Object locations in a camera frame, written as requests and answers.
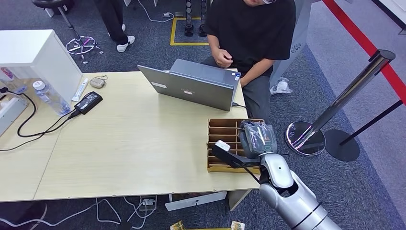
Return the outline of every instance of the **water bottle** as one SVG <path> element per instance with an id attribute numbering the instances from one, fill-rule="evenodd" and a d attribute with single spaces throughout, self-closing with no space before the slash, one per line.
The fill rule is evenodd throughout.
<path id="1" fill-rule="evenodd" d="M 18 79 L 8 68 L 0 68 L 0 81 L 6 85 L 9 91 L 20 94 L 27 90 L 27 86 Z"/>
<path id="2" fill-rule="evenodd" d="M 33 83 L 35 94 L 47 103 L 59 116 L 70 112 L 69 104 L 50 85 L 38 80 Z"/>

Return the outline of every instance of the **black t-shirt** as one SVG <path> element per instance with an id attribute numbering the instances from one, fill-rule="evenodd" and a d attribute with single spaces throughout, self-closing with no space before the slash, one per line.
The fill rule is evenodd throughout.
<path id="1" fill-rule="evenodd" d="M 294 0 L 255 7 L 243 0 L 214 0 L 205 30 L 233 57 L 232 68 L 245 74 L 263 58 L 289 59 L 296 22 Z M 273 67 L 264 75 L 271 75 Z"/>

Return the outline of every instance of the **man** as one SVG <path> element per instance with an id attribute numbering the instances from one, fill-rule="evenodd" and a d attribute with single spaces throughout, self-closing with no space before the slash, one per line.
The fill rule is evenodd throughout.
<path id="1" fill-rule="evenodd" d="M 127 36 L 123 23 L 123 0 L 94 0 L 97 9 L 107 28 L 108 35 L 116 42 L 117 51 L 124 52 L 134 43 L 134 36 Z"/>
<path id="2" fill-rule="evenodd" d="M 269 120 L 272 65 L 289 59 L 295 9 L 294 0 L 214 0 L 209 9 L 205 30 L 212 56 L 203 64 L 242 73 L 249 118 Z"/>

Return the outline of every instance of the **wooden tray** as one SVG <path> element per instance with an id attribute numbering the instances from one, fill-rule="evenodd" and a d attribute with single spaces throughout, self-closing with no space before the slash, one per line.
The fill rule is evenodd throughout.
<path id="1" fill-rule="evenodd" d="M 234 169 L 220 159 L 212 155 L 212 147 L 218 141 L 222 140 L 231 146 L 230 152 L 239 156 L 245 156 L 241 142 L 238 138 L 238 128 L 241 121 L 261 121 L 261 119 L 209 119 L 208 137 L 207 137 L 207 170 L 209 172 L 227 172 L 227 173 L 246 173 L 245 169 Z M 259 167 L 248 167 L 248 169 L 259 174 Z"/>

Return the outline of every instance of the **stanchion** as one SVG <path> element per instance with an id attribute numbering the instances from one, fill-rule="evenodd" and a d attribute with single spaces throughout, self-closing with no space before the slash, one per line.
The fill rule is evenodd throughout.
<path id="1" fill-rule="evenodd" d="M 368 66 L 313 124 L 297 121 L 288 126 L 285 133 L 288 146 L 303 156 L 320 154 L 326 146 L 326 138 L 320 129 L 394 58 L 391 51 L 378 49 L 369 59 Z"/>
<path id="2" fill-rule="evenodd" d="M 360 155 L 360 147 L 358 146 L 358 143 L 355 141 L 354 138 L 401 105 L 403 105 L 402 100 L 397 101 L 395 104 L 376 116 L 366 125 L 355 131 L 355 133 L 353 133 L 352 135 L 349 135 L 348 133 L 338 129 L 327 131 L 325 134 L 327 152 L 340 161 L 356 160 Z"/>

